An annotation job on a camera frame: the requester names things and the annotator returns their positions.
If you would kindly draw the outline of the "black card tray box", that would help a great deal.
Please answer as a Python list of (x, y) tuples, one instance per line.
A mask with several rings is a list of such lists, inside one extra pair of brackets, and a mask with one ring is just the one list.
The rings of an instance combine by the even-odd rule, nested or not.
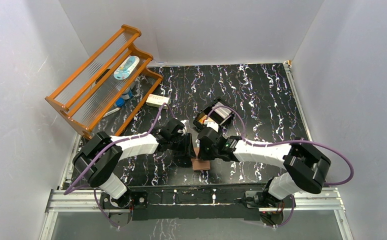
[[(226, 105), (228, 109), (232, 111), (231, 117), (223, 120), (219, 115), (217, 115), (216, 112), (214, 112), (214, 109), (212, 107), (216, 103), (222, 103)], [(205, 128), (205, 125), (203, 124), (205, 121), (205, 118), (208, 116), (208, 119), (211, 121), (216, 122), (220, 127), (226, 127), (233, 119), (235, 116), (234, 112), (235, 108), (231, 106), (224, 98), (222, 97), (216, 97), (213, 101), (210, 103), (207, 103), (203, 108), (201, 108), (198, 112), (196, 117), (193, 119), (192, 123), (194, 125), (194, 129), (199, 133), (201, 130)]]

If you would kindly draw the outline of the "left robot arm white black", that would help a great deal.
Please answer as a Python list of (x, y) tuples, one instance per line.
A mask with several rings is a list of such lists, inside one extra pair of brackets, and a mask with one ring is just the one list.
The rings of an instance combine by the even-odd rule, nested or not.
[(99, 188), (111, 197), (118, 208), (125, 208), (131, 202), (130, 190), (114, 174), (119, 161), (156, 152), (174, 152), (174, 157), (190, 161), (197, 155), (191, 133), (176, 118), (166, 125), (153, 127), (151, 131), (130, 136), (110, 136), (100, 131), (92, 137), (73, 158), (78, 179), (85, 179), (91, 188)]

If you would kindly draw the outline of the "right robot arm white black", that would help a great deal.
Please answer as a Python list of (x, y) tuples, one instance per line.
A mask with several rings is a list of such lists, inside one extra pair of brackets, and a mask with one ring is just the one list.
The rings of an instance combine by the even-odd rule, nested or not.
[(255, 162), (276, 166), (286, 172), (270, 179), (262, 193), (247, 193), (246, 200), (276, 207), (289, 195), (300, 191), (319, 194), (331, 161), (311, 144), (288, 143), (272, 146), (270, 143), (247, 143), (239, 136), (225, 138), (211, 127), (205, 127), (197, 137), (198, 157), (204, 161)]

